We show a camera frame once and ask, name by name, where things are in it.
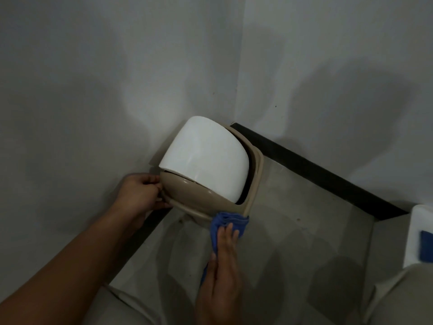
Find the wall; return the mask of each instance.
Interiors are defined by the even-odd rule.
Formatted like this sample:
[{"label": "wall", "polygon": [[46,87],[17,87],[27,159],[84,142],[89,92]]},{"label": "wall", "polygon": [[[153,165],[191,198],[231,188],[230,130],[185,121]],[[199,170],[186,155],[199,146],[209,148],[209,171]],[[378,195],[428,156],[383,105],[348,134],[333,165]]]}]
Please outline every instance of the wall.
[{"label": "wall", "polygon": [[2,0],[0,300],[193,115],[234,118],[245,0]]},{"label": "wall", "polygon": [[247,0],[235,119],[410,209],[433,204],[433,0]]}]

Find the white plastic object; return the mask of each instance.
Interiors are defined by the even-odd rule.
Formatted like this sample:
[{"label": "white plastic object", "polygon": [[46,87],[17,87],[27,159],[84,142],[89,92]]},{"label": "white plastic object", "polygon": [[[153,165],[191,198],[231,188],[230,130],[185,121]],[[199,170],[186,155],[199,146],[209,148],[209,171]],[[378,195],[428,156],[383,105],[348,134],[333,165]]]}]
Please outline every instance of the white plastic object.
[{"label": "white plastic object", "polygon": [[235,203],[245,186],[249,159],[242,144],[226,128],[193,116],[179,131],[159,167]]},{"label": "white plastic object", "polygon": [[421,248],[421,231],[433,233],[433,207],[416,205],[410,214],[410,224],[406,250],[404,252],[403,268],[414,263],[421,263],[419,249]]}]

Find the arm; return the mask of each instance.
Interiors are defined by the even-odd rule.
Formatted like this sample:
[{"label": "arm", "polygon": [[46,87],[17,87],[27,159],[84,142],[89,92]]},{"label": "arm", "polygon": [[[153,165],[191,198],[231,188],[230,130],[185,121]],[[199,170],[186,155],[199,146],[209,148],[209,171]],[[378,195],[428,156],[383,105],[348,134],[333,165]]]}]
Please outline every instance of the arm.
[{"label": "arm", "polygon": [[242,323],[242,280],[236,256],[238,236],[238,230],[233,233],[233,224],[218,229],[218,260],[212,252],[195,304],[198,325]]},{"label": "arm", "polygon": [[159,176],[127,177],[111,208],[0,304],[0,323],[78,324],[145,213],[169,206],[156,202],[161,188]]}]

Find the floor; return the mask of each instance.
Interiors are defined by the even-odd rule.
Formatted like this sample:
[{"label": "floor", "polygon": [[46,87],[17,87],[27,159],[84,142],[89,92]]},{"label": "floor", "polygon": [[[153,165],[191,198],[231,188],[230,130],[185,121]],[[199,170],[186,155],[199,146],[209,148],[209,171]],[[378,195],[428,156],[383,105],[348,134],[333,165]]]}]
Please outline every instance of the floor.
[{"label": "floor", "polygon": [[[238,245],[244,323],[360,324],[373,223],[369,214],[266,158]],[[191,324],[210,251],[208,230],[174,209],[111,284],[158,312],[163,324]]]}]

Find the blue cloth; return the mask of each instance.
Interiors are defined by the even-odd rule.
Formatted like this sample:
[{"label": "blue cloth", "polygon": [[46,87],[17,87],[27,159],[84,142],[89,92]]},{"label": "blue cloth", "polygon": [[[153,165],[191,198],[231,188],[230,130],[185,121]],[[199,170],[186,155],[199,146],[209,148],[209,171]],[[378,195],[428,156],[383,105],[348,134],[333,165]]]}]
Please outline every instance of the blue cloth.
[{"label": "blue cloth", "polygon": [[422,262],[433,262],[433,234],[425,230],[421,231],[419,259]]},{"label": "blue cloth", "polygon": [[[229,224],[233,224],[233,232],[235,230],[239,230],[239,238],[242,237],[245,232],[246,225],[249,222],[249,217],[244,217],[239,213],[229,213],[229,212],[219,212],[212,219],[210,223],[210,240],[212,242],[212,249],[215,254],[218,256],[218,228],[219,227],[227,227]],[[200,280],[200,286],[206,278],[207,273],[207,265],[203,270],[203,275]]]}]

